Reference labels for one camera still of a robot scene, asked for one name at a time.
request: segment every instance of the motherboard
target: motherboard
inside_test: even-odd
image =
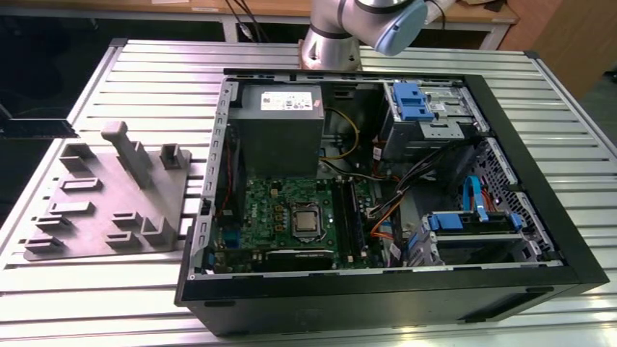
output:
[[[372,205],[367,181],[250,179],[243,227],[220,235],[226,250],[216,257],[226,266],[219,270],[256,272],[260,264],[299,270],[303,263],[370,267],[375,258],[364,243],[363,220]]]

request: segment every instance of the table leg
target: table leg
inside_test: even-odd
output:
[[[481,50],[495,51],[500,48],[500,44],[509,27],[511,24],[493,24],[493,27],[491,28],[491,31],[484,38],[483,45],[480,45]]]
[[[236,19],[231,15],[222,15],[223,33],[226,34],[226,42],[239,42],[239,28]]]

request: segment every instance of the wooden desk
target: wooden desk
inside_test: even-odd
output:
[[[312,0],[247,0],[247,3],[260,22],[310,23]],[[152,4],[151,0],[0,0],[0,14],[220,22],[226,40],[238,42],[236,19],[231,13],[226,0],[192,0],[180,4]],[[508,6],[496,13],[483,6],[460,2],[448,9],[445,19],[449,30],[488,32],[480,49],[497,49],[509,26],[519,21]],[[441,28],[441,19],[437,18],[427,28]]]

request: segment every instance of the aluminum profile table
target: aluminum profile table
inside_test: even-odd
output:
[[[47,205],[66,142],[55,140],[0,230],[0,341],[18,346],[263,343],[327,346],[609,346],[617,340],[616,148],[539,59],[520,52],[410,49],[395,58],[362,51],[374,71],[481,74],[613,282],[495,323],[314,334],[214,336],[174,305],[175,252],[30,263],[20,240]],[[296,45],[116,40],[70,120],[96,150],[99,130],[124,120],[147,147],[178,142],[194,152],[182,233],[198,213],[223,67],[299,67]]]

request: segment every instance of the cpu socket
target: cpu socket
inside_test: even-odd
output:
[[[292,234],[303,242],[322,236],[322,212],[314,202],[298,202],[291,206]]]

